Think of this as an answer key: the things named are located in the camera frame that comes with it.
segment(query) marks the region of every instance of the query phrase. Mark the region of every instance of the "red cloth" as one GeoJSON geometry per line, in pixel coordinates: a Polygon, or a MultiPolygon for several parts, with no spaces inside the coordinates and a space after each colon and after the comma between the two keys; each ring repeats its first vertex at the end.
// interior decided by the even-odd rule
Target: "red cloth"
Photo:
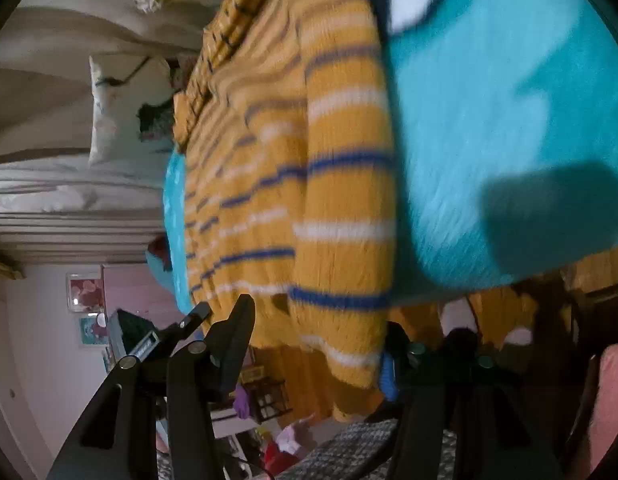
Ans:
{"type": "Polygon", "coordinates": [[[269,442],[265,449],[265,469],[273,476],[286,471],[292,465],[300,462],[298,457],[284,451],[280,451],[278,444],[269,442]]]}

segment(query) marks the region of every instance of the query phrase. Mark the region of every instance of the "wooden floor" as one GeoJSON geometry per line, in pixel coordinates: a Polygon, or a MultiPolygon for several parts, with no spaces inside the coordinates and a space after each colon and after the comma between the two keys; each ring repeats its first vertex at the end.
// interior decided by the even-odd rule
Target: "wooden floor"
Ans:
{"type": "MultiPolygon", "coordinates": [[[[568,289],[583,292],[599,290],[618,283],[618,248],[588,256],[562,269],[568,289]]],[[[470,295],[478,318],[483,342],[496,348],[515,326],[531,326],[537,305],[527,296],[519,297],[508,286],[491,288],[470,295]]],[[[433,348],[442,341],[435,303],[416,308],[392,310],[390,319],[399,322],[411,340],[433,348]]],[[[334,389],[337,387],[326,361],[319,352],[304,352],[297,348],[275,348],[256,351],[256,361],[266,373],[286,381],[287,394],[293,411],[282,417],[282,426],[316,413],[321,420],[332,414],[334,389]]],[[[371,413],[381,402],[382,394],[370,390],[356,395],[356,412],[371,413]]]]}

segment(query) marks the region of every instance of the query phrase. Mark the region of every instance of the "knit fabric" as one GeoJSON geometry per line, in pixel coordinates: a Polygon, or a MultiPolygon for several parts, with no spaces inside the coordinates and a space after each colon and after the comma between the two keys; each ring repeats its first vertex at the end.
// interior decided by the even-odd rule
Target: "knit fabric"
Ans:
{"type": "Polygon", "coordinates": [[[377,375],[394,259],[393,144],[367,0],[225,0],[177,95],[185,248],[212,322],[256,301],[255,346],[377,375]]]}

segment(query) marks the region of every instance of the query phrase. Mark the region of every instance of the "framed picture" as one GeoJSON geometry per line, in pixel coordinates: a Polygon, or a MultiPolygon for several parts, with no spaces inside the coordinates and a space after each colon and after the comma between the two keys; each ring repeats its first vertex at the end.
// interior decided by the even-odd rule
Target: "framed picture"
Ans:
{"type": "Polygon", "coordinates": [[[85,314],[105,309],[105,291],[102,275],[67,274],[67,299],[69,310],[85,314]]]}
{"type": "Polygon", "coordinates": [[[86,346],[108,345],[108,331],[103,312],[95,316],[81,316],[78,318],[80,328],[80,342],[86,346]]]}

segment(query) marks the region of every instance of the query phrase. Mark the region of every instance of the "wall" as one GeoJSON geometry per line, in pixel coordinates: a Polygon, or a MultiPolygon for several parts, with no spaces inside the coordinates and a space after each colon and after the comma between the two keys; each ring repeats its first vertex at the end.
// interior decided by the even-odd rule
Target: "wall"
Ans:
{"type": "Polygon", "coordinates": [[[55,457],[106,372],[102,348],[80,345],[68,311],[67,273],[98,266],[29,266],[6,286],[13,355],[26,401],[55,457]]]}
{"type": "MultiPolygon", "coordinates": [[[[2,299],[6,281],[0,278],[2,299]]],[[[0,449],[23,480],[44,479],[53,461],[16,370],[4,301],[0,301],[0,449]]]]}

